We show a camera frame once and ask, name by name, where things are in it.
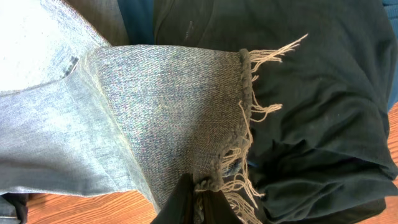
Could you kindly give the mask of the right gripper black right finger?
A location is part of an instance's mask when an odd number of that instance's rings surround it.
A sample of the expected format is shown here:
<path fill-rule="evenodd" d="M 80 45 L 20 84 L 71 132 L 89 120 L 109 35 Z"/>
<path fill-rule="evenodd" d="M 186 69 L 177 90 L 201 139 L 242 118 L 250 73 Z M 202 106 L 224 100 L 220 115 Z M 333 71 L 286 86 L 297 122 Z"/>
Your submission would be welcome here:
<path fill-rule="evenodd" d="M 222 191 L 203 193 L 204 224 L 242 224 Z"/>

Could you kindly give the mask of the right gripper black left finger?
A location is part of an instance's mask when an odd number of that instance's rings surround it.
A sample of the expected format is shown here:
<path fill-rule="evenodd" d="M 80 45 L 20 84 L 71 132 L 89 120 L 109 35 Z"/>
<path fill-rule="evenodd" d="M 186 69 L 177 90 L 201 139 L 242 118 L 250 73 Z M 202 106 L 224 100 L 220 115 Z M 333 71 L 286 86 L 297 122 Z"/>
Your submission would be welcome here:
<path fill-rule="evenodd" d="M 193 224 L 193 178 L 183 174 L 151 224 Z"/>

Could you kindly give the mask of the medium blue denim jeans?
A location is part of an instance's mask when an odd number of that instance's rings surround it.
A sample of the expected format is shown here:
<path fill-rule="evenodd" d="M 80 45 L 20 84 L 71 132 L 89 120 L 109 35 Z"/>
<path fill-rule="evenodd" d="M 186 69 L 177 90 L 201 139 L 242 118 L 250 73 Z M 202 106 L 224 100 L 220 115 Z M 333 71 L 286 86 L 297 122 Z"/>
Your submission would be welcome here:
<path fill-rule="evenodd" d="M 277 50 L 112 46 L 66 1 L 1 2 L 1 193 L 139 191 L 165 210 L 179 178 L 224 193 L 243 223 L 256 70 Z"/>

